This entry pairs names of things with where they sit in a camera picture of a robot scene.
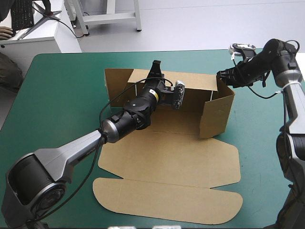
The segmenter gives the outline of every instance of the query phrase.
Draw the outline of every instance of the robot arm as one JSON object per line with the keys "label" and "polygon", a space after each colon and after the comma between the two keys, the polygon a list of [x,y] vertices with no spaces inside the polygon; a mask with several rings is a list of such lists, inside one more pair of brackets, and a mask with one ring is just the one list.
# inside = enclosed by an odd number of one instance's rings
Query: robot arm
{"label": "robot arm", "polygon": [[252,86],[266,80],[272,71],[275,83],[282,89],[289,120],[280,130],[276,150],[285,178],[293,182],[276,224],[268,229],[298,229],[305,224],[305,94],[302,74],[295,60],[293,45],[271,39],[263,50],[255,53],[251,45],[233,44],[231,52],[243,56],[235,67],[219,71],[217,77],[233,87]]}
{"label": "robot arm", "polygon": [[54,149],[39,149],[20,158],[6,174],[6,191],[1,207],[10,228],[43,228],[36,219],[43,217],[72,182],[73,169],[100,145],[115,143],[134,130],[151,124],[158,104],[178,110],[185,86],[165,85],[160,61],[154,61],[140,95],[128,101],[121,112],[105,119],[102,128]]}

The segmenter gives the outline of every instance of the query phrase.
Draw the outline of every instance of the white cable tie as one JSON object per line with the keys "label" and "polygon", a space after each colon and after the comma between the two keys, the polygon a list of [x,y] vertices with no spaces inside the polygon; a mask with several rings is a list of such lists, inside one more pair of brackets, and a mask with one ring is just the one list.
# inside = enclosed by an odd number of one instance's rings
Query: white cable tie
{"label": "white cable tie", "polygon": [[232,53],[231,61],[235,59],[235,55],[236,55],[236,54],[239,54],[239,53],[238,53],[238,52],[233,52],[233,53]]}
{"label": "white cable tie", "polygon": [[282,87],[282,89],[280,91],[276,91],[275,93],[277,93],[277,94],[283,93],[284,89],[286,87],[288,87],[289,85],[292,85],[292,84],[299,84],[299,85],[301,85],[301,83],[298,82],[298,81],[291,81],[291,82],[285,84],[284,87]]}
{"label": "white cable tie", "polygon": [[282,87],[281,91],[283,92],[286,87],[288,87],[289,85],[292,85],[292,84],[296,84],[296,83],[301,85],[301,83],[298,81],[291,81],[291,82],[287,83],[284,87]]}

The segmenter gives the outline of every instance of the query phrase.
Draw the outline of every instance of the hand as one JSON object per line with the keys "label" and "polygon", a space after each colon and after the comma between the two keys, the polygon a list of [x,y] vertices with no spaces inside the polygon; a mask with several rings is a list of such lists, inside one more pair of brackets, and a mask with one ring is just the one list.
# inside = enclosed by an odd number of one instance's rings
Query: hand
{"label": "hand", "polygon": [[13,29],[5,26],[0,26],[0,40],[7,40],[11,38],[10,34],[13,34]]}

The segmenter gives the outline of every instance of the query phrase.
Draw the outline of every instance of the box flap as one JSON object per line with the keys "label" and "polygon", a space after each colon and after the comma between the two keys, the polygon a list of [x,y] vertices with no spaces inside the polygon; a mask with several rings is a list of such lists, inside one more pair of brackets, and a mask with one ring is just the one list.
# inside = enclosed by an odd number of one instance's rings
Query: box flap
{"label": "box flap", "polygon": [[108,210],[202,224],[221,224],[240,210],[238,193],[207,188],[97,178],[93,192]]}
{"label": "box flap", "polygon": [[[128,82],[134,83],[138,80],[146,78],[149,70],[134,69]],[[215,75],[199,74],[199,73],[179,73],[162,71],[166,79],[172,81],[173,84],[177,80],[183,81],[186,88],[199,89],[207,91],[217,91],[217,82]]]}
{"label": "box flap", "polygon": [[99,167],[122,178],[191,187],[217,187],[240,180],[235,146],[194,135],[134,131],[106,144]]}
{"label": "box flap", "polygon": [[[115,68],[105,69],[105,84],[110,100],[125,89],[127,85],[127,81],[130,75],[132,74],[132,72],[133,69],[115,69]],[[121,104],[114,101],[113,103],[111,103],[111,106],[120,107]]]}
{"label": "box flap", "polygon": [[204,103],[200,121],[200,137],[209,138],[225,131],[231,111],[234,92],[221,80],[217,80],[218,98]]}

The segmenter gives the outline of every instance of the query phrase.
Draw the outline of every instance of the cardboard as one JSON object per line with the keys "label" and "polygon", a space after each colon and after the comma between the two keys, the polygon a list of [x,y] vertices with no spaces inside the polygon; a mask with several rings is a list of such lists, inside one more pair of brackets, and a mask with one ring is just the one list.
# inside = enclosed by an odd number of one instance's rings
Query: cardboard
{"label": "cardboard", "polygon": [[[110,99],[148,72],[106,69]],[[95,197],[118,213],[204,224],[227,222],[243,199],[211,188],[240,180],[238,151],[209,137],[225,130],[234,93],[214,75],[163,73],[173,83],[185,83],[183,105],[179,111],[158,106],[151,126],[103,147],[99,166],[123,179],[96,179]],[[122,107],[134,97],[132,88],[111,105]]]}
{"label": "cardboard", "polygon": [[98,178],[93,190],[98,202],[114,212],[202,224],[227,222],[243,202],[233,192],[127,179]]}
{"label": "cardboard", "polygon": [[99,167],[129,180],[191,187],[218,187],[241,178],[235,146],[146,130],[104,145]]}
{"label": "cardboard", "polygon": [[[141,69],[105,69],[105,82],[109,98],[114,98],[132,83],[146,78],[149,70]],[[223,133],[234,99],[234,92],[215,75],[198,73],[177,73],[163,71],[165,77],[175,83],[177,80],[185,83],[185,96],[180,112],[197,113],[200,116],[198,127],[200,138],[210,138]],[[143,83],[137,85],[140,93]],[[112,107],[122,107],[126,101],[135,97],[132,88],[116,101]],[[171,110],[168,106],[158,106],[157,110]]]}

